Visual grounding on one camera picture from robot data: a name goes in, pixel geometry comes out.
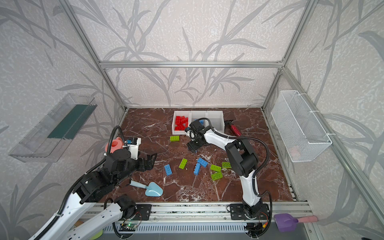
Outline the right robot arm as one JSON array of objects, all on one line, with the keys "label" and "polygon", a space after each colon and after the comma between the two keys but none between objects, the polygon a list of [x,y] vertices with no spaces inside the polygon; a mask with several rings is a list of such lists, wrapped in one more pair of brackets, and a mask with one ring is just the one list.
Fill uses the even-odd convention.
[{"label": "right robot arm", "polygon": [[[245,216],[251,220],[255,219],[265,205],[262,196],[269,194],[269,191],[259,193],[257,185],[257,174],[264,168],[270,159],[268,145],[253,137],[230,136],[216,130],[210,119],[200,118],[185,128],[186,134],[191,139],[187,144],[192,152],[206,145],[215,145],[226,151],[232,170],[240,177],[243,190],[243,207]],[[260,143],[266,150],[266,158],[259,166],[259,157],[250,140]]]}]

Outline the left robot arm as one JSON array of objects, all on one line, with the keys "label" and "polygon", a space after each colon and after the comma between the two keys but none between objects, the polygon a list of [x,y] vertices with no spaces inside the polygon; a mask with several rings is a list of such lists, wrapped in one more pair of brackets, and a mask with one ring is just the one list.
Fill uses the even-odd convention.
[{"label": "left robot arm", "polygon": [[75,181],[58,211],[31,237],[33,240],[86,240],[120,219],[128,220],[136,216],[138,209],[135,201],[124,194],[101,213],[73,228],[85,212],[121,182],[135,172],[150,171],[154,167],[158,155],[141,158],[141,140],[138,138],[131,138],[130,144],[123,144],[122,148],[112,151],[116,132],[123,132],[120,126],[113,128],[103,159]]}]

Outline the white middle bin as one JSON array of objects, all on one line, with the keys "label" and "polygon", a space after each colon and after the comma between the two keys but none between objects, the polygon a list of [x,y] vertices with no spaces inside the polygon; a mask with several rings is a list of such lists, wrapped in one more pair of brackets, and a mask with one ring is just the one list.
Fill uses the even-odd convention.
[{"label": "white middle bin", "polygon": [[198,120],[200,118],[205,118],[206,117],[206,112],[207,111],[202,111],[202,110],[198,110],[198,111],[191,111],[191,122],[195,121],[195,120]]}]

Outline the pink watering can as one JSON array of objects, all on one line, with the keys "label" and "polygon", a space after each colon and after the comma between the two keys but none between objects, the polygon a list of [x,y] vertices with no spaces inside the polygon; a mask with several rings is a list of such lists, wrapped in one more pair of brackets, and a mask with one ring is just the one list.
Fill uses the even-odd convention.
[{"label": "pink watering can", "polygon": [[116,150],[122,149],[124,147],[124,141],[120,137],[116,137],[111,143],[111,151],[113,153]]}]

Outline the green lego top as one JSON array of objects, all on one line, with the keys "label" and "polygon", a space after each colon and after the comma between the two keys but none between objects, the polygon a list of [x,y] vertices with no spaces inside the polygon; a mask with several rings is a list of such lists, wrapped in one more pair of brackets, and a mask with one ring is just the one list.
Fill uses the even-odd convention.
[{"label": "green lego top", "polygon": [[170,136],[170,141],[171,142],[179,142],[180,141],[180,136]]}]

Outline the white right bin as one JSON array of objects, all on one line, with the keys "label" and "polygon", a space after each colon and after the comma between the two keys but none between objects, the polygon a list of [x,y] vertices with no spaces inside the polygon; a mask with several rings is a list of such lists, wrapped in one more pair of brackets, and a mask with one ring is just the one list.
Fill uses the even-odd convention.
[{"label": "white right bin", "polygon": [[225,132],[224,113],[223,111],[207,111],[206,118],[211,121],[211,126],[220,133]]}]

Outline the green lego centre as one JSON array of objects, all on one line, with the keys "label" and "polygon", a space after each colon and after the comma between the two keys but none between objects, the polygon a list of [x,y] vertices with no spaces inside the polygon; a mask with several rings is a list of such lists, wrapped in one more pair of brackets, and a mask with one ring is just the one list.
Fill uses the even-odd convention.
[{"label": "green lego centre", "polygon": [[186,167],[187,162],[188,162],[187,159],[182,159],[180,164],[179,164],[179,168],[184,169]]}]

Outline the blue lego centre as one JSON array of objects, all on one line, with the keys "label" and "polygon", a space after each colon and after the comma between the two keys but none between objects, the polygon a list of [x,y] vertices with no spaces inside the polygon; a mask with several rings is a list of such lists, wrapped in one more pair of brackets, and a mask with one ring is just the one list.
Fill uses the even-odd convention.
[{"label": "blue lego centre", "polygon": [[203,160],[202,158],[198,159],[198,163],[201,164],[201,166],[203,166],[204,168],[206,168],[208,165],[208,162]]}]

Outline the green lego lower middle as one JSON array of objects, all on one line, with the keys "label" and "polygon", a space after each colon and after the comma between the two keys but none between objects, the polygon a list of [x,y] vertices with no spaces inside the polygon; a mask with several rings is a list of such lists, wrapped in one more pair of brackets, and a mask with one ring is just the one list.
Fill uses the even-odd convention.
[{"label": "green lego lower middle", "polygon": [[220,172],[220,171],[222,170],[221,167],[216,166],[216,165],[211,165],[210,169],[211,169],[212,171],[215,171],[215,172]]}]

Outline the blue lego upright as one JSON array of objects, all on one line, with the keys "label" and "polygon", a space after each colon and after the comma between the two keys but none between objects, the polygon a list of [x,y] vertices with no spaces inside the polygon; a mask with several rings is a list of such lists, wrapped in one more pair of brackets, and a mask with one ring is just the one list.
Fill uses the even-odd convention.
[{"label": "blue lego upright", "polygon": [[196,166],[195,166],[195,169],[194,169],[194,175],[197,176],[199,174],[200,168],[201,168],[201,164],[197,163]]}]

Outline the light blue toy shovel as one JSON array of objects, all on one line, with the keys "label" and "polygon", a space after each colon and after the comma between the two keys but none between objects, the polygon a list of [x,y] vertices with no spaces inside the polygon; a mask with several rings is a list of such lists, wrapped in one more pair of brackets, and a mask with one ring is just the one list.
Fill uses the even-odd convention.
[{"label": "light blue toy shovel", "polygon": [[147,197],[161,197],[164,192],[163,189],[154,182],[144,185],[136,181],[130,181],[129,186],[145,189],[145,195]]}]

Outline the green lego right flat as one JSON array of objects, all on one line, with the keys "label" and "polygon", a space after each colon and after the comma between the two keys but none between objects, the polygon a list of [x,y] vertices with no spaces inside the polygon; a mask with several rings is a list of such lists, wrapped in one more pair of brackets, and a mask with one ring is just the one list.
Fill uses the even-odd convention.
[{"label": "green lego right flat", "polygon": [[229,162],[222,162],[222,168],[224,169],[231,169],[232,166]]}]

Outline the blue lego lower left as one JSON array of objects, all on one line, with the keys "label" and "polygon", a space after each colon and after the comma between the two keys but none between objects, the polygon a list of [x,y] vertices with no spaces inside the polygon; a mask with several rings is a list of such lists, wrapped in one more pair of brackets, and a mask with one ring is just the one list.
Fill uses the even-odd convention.
[{"label": "blue lego lower left", "polygon": [[166,176],[170,176],[170,175],[173,174],[172,168],[171,168],[171,166],[169,164],[165,165],[164,169],[165,169],[165,172],[166,172]]}]

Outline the green lego bottom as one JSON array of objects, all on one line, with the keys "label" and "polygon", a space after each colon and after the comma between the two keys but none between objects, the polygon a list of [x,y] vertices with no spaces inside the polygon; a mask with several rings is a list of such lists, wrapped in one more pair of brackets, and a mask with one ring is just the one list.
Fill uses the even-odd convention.
[{"label": "green lego bottom", "polygon": [[216,172],[216,173],[211,175],[211,179],[213,181],[217,181],[217,180],[220,180],[222,178],[223,178],[223,174],[221,172]]}]

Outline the electronics board left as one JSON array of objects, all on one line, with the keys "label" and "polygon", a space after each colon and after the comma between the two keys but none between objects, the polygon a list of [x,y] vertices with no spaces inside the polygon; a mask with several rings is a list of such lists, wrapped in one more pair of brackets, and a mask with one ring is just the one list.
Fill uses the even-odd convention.
[{"label": "electronics board left", "polygon": [[121,233],[135,232],[139,228],[140,224],[141,223],[139,223],[139,222],[136,222],[136,223],[132,223],[132,222],[122,223],[119,226],[119,232],[121,232]]}]

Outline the clear plastic wall tray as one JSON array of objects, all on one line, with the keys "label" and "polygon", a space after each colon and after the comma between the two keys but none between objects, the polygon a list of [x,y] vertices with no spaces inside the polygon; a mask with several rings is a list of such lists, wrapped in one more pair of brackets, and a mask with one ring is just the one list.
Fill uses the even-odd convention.
[{"label": "clear plastic wall tray", "polygon": [[67,94],[10,152],[24,163],[55,163],[96,109],[94,97]]}]

